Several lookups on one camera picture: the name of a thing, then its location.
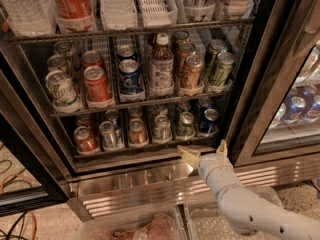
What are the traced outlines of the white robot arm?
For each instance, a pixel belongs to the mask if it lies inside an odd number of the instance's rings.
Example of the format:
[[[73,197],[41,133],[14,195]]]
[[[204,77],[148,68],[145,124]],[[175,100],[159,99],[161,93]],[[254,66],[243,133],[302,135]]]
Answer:
[[[179,156],[211,190],[221,215],[238,234],[268,233],[282,240],[320,240],[320,221],[279,207],[246,188],[228,159],[222,140],[214,153],[178,145]]]

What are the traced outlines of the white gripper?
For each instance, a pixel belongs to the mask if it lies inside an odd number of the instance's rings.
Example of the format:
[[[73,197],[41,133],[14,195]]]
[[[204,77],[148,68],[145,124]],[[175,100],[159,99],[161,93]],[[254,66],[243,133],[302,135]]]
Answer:
[[[200,152],[178,145],[179,156],[193,169],[198,168],[201,179],[209,186],[213,193],[218,193],[231,185],[240,185],[241,182],[234,172],[233,165],[229,161],[228,148],[225,140],[222,140],[216,153],[204,155],[200,158]]]

